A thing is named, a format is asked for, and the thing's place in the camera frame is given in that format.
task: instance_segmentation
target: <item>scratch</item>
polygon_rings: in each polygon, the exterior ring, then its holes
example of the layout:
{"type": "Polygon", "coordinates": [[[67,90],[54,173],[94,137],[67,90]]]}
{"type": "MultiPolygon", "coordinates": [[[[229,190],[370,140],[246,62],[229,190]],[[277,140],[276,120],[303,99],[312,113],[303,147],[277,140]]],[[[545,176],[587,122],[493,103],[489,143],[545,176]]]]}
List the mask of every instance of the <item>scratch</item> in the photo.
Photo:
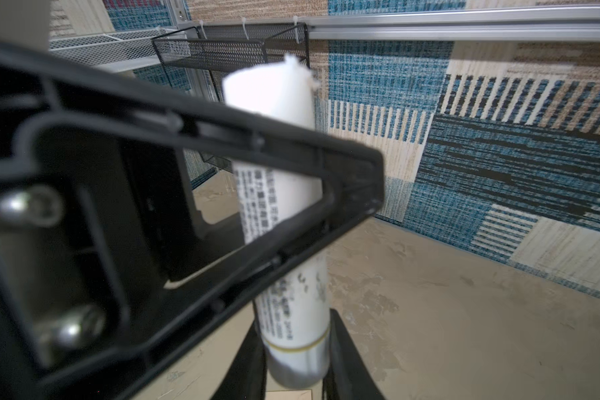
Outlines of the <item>scratch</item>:
{"type": "Polygon", "coordinates": [[[159,398],[161,398],[162,396],[167,396],[169,393],[171,393],[173,391],[173,389],[171,389],[170,391],[168,391],[167,393],[161,395],[160,397],[156,397],[155,400],[158,400],[159,398]]]}
{"type": "Polygon", "coordinates": [[[187,385],[187,387],[186,387],[186,388],[182,389],[182,390],[180,391],[180,393],[178,393],[178,394],[177,394],[177,395],[174,397],[174,399],[175,399],[177,396],[179,396],[179,395],[183,394],[183,393],[184,393],[184,391],[185,391],[186,389],[188,389],[190,386],[192,386],[192,385],[193,385],[193,383],[194,383],[195,381],[197,381],[197,380],[200,378],[200,376],[201,376],[201,375],[198,375],[198,377],[197,377],[196,379],[192,380],[192,381],[190,382],[190,384],[188,384],[188,385],[187,385]]]}

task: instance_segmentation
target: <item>white cylindrical tube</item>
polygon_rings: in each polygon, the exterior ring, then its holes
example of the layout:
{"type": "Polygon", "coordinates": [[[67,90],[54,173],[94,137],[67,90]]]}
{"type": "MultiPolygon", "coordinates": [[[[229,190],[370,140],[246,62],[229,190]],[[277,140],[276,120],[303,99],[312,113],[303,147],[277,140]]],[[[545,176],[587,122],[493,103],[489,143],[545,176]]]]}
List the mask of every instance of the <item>white cylindrical tube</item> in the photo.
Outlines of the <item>white cylindrical tube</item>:
{"type": "MultiPolygon", "coordinates": [[[[311,71],[293,56],[224,78],[228,106],[314,129],[311,71]]],[[[244,240],[251,242],[278,222],[322,197],[318,178],[233,162],[244,240]]],[[[326,258],[318,253],[255,300],[271,375],[281,385],[304,388],[329,368],[329,302],[326,258]]]]}

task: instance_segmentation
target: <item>white zip tie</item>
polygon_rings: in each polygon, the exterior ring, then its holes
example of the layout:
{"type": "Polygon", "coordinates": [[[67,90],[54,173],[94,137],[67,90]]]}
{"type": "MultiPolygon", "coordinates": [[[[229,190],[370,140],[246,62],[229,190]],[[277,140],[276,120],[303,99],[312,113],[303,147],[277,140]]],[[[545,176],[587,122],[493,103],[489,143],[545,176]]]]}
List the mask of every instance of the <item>white zip tie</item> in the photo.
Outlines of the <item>white zip tie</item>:
{"type": "Polygon", "coordinates": [[[247,34],[247,28],[244,26],[247,23],[247,17],[242,17],[242,30],[244,31],[244,36],[247,36],[247,40],[249,39],[249,35],[247,34]]]}
{"type": "MultiPolygon", "coordinates": [[[[295,26],[298,25],[298,16],[297,15],[294,15],[294,25],[295,26]]],[[[295,28],[294,32],[296,32],[296,43],[300,44],[300,39],[298,38],[298,28],[295,28]]]]}
{"type": "Polygon", "coordinates": [[[198,22],[200,23],[200,28],[202,29],[202,35],[204,35],[205,39],[206,39],[207,38],[207,34],[205,33],[205,21],[199,20],[198,22]]]}

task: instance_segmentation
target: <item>yellow stripe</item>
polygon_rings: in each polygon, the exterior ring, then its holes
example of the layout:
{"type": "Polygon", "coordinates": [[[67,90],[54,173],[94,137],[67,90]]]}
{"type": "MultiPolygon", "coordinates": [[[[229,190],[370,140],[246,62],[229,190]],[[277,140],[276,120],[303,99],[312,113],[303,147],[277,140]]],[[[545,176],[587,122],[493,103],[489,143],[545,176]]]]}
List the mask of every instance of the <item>yellow stripe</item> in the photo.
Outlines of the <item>yellow stripe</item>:
{"type": "Polygon", "coordinates": [[[295,349],[288,349],[288,348],[281,348],[280,346],[276,346],[275,344],[271,343],[270,341],[266,340],[264,337],[262,337],[262,340],[264,340],[269,346],[271,346],[272,348],[281,351],[282,353],[300,353],[301,351],[307,351],[312,347],[315,347],[318,345],[318,343],[320,343],[321,341],[324,340],[324,338],[327,337],[327,335],[329,334],[329,330],[331,329],[331,327],[329,326],[327,328],[326,331],[324,331],[324,333],[322,334],[322,336],[320,336],[318,339],[316,339],[315,341],[307,344],[304,347],[301,348],[295,348],[295,349]]]}

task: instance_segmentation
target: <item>silver bolt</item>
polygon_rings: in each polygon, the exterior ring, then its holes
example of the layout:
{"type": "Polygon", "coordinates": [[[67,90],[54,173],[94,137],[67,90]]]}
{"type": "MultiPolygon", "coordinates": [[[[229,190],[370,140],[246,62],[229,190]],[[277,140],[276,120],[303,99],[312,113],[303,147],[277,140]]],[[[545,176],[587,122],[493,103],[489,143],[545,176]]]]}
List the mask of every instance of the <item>silver bolt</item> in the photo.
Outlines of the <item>silver bolt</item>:
{"type": "Polygon", "coordinates": [[[66,350],[88,346],[96,340],[107,320],[104,310],[95,304],[74,307],[56,321],[54,341],[66,350]]]}
{"type": "Polygon", "coordinates": [[[0,217],[15,225],[49,228],[64,217],[64,201],[51,186],[37,184],[1,196],[0,217]]]}

